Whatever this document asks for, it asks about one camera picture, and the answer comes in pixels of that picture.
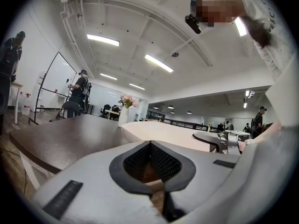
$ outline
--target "dark tabletop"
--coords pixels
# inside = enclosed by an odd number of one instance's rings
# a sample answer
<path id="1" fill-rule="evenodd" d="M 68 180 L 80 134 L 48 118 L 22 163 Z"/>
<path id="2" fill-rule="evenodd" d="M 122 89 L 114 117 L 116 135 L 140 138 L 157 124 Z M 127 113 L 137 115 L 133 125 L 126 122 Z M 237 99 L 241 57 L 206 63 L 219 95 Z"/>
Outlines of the dark tabletop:
<path id="1" fill-rule="evenodd" d="M 9 138 L 30 160 L 54 174 L 88 154 L 128 143 L 118 122 L 90 114 L 16 130 Z"/>

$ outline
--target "white vase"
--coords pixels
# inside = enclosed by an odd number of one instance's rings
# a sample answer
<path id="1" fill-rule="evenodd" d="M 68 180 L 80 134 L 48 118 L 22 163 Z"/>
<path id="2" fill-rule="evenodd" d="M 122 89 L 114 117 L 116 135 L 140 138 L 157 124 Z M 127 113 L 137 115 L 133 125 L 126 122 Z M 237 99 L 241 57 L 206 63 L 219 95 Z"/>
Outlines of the white vase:
<path id="1" fill-rule="evenodd" d="M 122 125 L 128 122 L 128 115 L 129 115 L 129 109 L 124 106 L 121 110 L 121 114 L 118 119 L 118 127 L 121 127 Z"/>

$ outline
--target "white ceiling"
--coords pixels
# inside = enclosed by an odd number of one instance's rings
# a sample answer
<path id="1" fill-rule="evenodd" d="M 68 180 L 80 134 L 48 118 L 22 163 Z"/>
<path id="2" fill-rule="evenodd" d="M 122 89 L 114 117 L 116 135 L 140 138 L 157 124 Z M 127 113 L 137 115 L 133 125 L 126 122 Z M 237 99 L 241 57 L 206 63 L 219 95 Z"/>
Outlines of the white ceiling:
<path id="1" fill-rule="evenodd" d="M 79 0 L 76 9 L 81 13 Z M 252 39 L 239 36 L 235 24 L 218 28 L 201 25 L 198 36 L 185 23 L 190 13 L 190 0 L 83 0 L 83 16 L 78 18 L 74 33 L 85 36 L 82 19 L 88 34 L 100 35 L 120 41 L 119 47 L 87 39 L 81 47 L 89 68 L 98 79 L 107 79 L 104 73 L 118 80 L 109 80 L 121 86 L 129 83 L 145 88 L 148 96 L 161 89 L 175 92 L 207 78 L 206 74 L 217 69 L 248 69 L 263 64 Z M 179 56 L 171 54 L 177 51 Z M 174 69 L 168 73 L 144 57 L 149 54 Z M 221 80 L 221 72 L 215 72 Z"/>
<path id="2" fill-rule="evenodd" d="M 259 106 L 263 105 L 266 98 L 265 92 L 268 87 L 263 89 L 252 89 L 255 94 L 248 99 L 248 108 L 256 110 Z M 192 114 L 202 115 L 203 111 L 209 110 L 244 110 L 243 98 L 245 91 L 235 91 L 225 94 L 210 95 L 203 97 L 182 98 L 178 100 L 169 100 L 167 102 L 150 104 L 149 108 L 154 109 L 158 107 L 158 111 L 170 113 L 174 111 L 175 114 L 186 114 L 191 111 Z M 174 109 L 169 109 L 168 106 L 172 105 Z"/>

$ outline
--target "floor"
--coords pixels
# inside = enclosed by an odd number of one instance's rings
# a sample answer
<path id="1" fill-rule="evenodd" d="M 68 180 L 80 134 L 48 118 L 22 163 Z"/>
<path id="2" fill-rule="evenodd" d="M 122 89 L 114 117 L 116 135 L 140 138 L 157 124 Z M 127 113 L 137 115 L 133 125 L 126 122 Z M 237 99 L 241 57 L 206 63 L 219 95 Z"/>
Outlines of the floor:
<path id="1" fill-rule="evenodd" d="M 43 112 L 39 112 L 36 115 L 36 122 L 38 124 L 48 123 L 49 120 L 55 118 L 57 114 L 58 110 L 45 110 Z M 3 168 L 15 190 L 23 193 L 25 197 L 30 199 L 35 193 L 35 188 L 25 173 L 18 149 L 12 144 L 8 136 L 8 133 L 13 130 L 26 128 L 28 126 L 35 126 L 33 122 L 28 122 L 28 117 L 29 116 L 18 113 L 18 124 L 15 125 L 14 111 L 9 109 L 4 114 L 3 130 L 2 135 L 0 136 L 0 155 Z M 154 193 L 151 201 L 154 206 L 162 212 L 164 204 L 164 184 L 158 179 L 157 174 L 155 174 L 155 171 L 150 167 L 146 170 L 144 182 L 147 183 Z"/>

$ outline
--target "whiteboard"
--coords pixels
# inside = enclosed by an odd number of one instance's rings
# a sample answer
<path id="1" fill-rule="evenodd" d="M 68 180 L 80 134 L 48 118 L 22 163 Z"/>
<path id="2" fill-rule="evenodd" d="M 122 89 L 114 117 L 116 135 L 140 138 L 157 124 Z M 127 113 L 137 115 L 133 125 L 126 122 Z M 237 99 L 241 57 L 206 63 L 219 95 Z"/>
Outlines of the whiteboard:
<path id="1" fill-rule="evenodd" d="M 76 71 L 68 64 L 60 53 L 57 53 L 43 82 L 42 88 L 62 95 L 68 95 L 69 84 L 75 84 Z"/>

